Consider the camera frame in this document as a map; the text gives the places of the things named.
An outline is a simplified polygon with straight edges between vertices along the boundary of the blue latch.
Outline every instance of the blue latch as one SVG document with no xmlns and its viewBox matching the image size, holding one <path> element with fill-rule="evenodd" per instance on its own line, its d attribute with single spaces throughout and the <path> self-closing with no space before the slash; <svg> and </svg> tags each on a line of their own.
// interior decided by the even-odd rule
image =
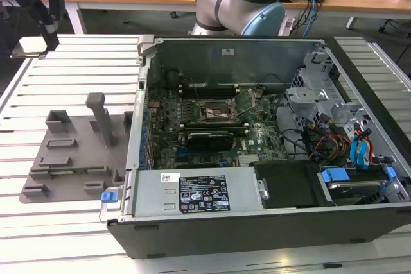
<svg viewBox="0 0 411 274">
<path fill-rule="evenodd" d="M 325 183 L 349 181 L 349 175 L 344 168 L 327 168 L 321 175 Z"/>
<path fill-rule="evenodd" d="M 102 192 L 101 194 L 101 202 L 102 203 L 113 203 L 117 202 L 117 192 Z"/>
<path fill-rule="evenodd" d="M 397 176 L 396 171 L 392 167 L 387 167 L 386 170 L 385 170 L 385 173 L 387 174 L 387 176 L 390 180 Z"/>
</svg>

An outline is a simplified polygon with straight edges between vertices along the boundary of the sticker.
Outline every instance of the sticker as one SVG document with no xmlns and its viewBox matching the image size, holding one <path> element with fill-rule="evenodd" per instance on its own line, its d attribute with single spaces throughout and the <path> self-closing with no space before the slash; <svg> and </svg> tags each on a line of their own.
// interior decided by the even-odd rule
<svg viewBox="0 0 411 274">
<path fill-rule="evenodd" d="M 234 56 L 234 48 L 226 48 L 221 50 L 222 56 Z"/>
<path fill-rule="evenodd" d="M 179 178 L 179 173 L 162 173 L 160 177 L 160 182 L 178 182 Z"/>
<path fill-rule="evenodd" d="M 181 213 L 230 211 L 225 176 L 179 178 L 179 193 Z"/>
</svg>

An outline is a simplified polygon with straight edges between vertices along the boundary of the aluminum extrusion table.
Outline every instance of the aluminum extrusion table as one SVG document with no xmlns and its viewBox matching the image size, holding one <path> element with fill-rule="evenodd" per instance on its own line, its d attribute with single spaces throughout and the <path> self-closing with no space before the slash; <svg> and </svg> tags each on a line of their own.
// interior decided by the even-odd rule
<svg viewBox="0 0 411 274">
<path fill-rule="evenodd" d="M 411 225 L 372 243 L 132 260 L 100 223 L 100 201 L 21 204 L 19 193 L 50 109 L 64 108 L 71 116 L 91 114 L 84 105 L 91 91 L 106 93 L 110 114 L 133 109 L 137 38 L 62 35 L 56 51 L 23 63 L 0 99 L 0 273 L 409 273 Z M 399 89 L 389 88 L 388 83 L 398 83 L 389 76 L 399 71 L 378 46 L 358 38 L 337 39 L 346 51 L 363 47 L 352 49 L 351 57 L 379 63 L 378 72 L 371 65 L 363 72 L 371 79 L 385 74 L 370 83 L 377 93 L 393 95 Z M 388 70 L 381 73 L 384 67 Z M 402 105 L 410 104 L 408 96 L 404 100 Z M 342 267 L 324 268 L 329 263 Z"/>
</svg>

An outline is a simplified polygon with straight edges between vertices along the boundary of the motherboard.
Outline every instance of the motherboard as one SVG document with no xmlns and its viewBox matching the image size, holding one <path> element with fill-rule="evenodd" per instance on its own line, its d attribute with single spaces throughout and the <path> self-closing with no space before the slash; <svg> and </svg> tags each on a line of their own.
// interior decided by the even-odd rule
<svg viewBox="0 0 411 274">
<path fill-rule="evenodd" d="M 231 98 L 204 98 L 195 91 L 156 89 L 148 93 L 154 169 L 246 167 L 286 160 L 273 122 L 273 95 L 237 88 Z"/>
</svg>

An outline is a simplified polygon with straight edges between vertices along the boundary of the floor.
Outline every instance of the floor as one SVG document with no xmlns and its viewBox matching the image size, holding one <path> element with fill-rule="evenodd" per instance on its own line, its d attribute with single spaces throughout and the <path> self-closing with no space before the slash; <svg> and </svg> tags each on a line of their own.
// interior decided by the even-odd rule
<svg viewBox="0 0 411 274">
<path fill-rule="evenodd" d="M 10 25 L 15 28 L 20 36 L 37 35 L 36 25 L 28 17 L 26 12 L 21 12 L 19 8 L 9 8 L 11 10 Z M 107 11 L 83 10 L 87 31 L 90 34 L 140 34 L 154 33 L 163 35 L 185 35 L 193 27 L 195 14 L 191 12 L 177 12 L 178 18 L 172 19 L 169 12 L 154 11 Z M 382 19 L 359 19 L 353 30 L 347 30 L 345 17 L 322 17 L 315 21 L 307 37 L 328 37 L 328 36 L 361 36 L 372 42 L 377 42 L 385 52 L 393 59 L 397 60 L 399 54 L 411 41 L 407 38 L 411 33 L 410 21 L 394 21 L 387 25 L 384 33 L 377 30 L 382 25 Z M 68 20 L 61 20 L 58 29 L 59 33 L 73 33 L 73 29 Z M 22 60 L 4 59 L 5 48 L 0 40 L 0 95 L 13 78 Z M 402 57 L 400 68 L 407 74 L 411 74 L 411 49 Z"/>
</svg>

